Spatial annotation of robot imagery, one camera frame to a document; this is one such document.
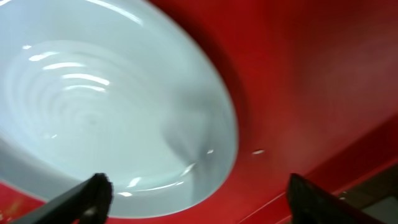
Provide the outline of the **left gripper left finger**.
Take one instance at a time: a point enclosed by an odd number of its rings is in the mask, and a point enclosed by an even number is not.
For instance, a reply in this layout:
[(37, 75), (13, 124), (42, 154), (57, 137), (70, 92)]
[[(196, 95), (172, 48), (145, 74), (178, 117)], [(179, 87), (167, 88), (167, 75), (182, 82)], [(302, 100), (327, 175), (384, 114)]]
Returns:
[(113, 185), (104, 173), (59, 195), (13, 224), (105, 224), (113, 201)]

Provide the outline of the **large light blue plate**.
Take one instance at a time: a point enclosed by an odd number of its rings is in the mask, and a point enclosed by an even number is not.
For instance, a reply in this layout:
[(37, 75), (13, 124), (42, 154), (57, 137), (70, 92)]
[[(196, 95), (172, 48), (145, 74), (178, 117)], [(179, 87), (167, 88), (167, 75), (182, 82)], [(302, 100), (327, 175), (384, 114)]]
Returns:
[(112, 217), (152, 218), (215, 193), (237, 149), (219, 73), (151, 3), (1, 2), (1, 180), (50, 200), (104, 173)]

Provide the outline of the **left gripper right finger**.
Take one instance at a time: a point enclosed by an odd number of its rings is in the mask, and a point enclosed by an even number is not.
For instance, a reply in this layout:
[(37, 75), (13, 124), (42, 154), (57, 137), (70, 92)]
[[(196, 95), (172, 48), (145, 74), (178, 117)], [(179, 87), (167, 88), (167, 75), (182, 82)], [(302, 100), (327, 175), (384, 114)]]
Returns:
[(345, 193), (334, 195), (301, 175), (291, 174), (287, 200), (293, 224), (380, 223), (362, 209), (389, 195), (385, 178), (372, 178)]

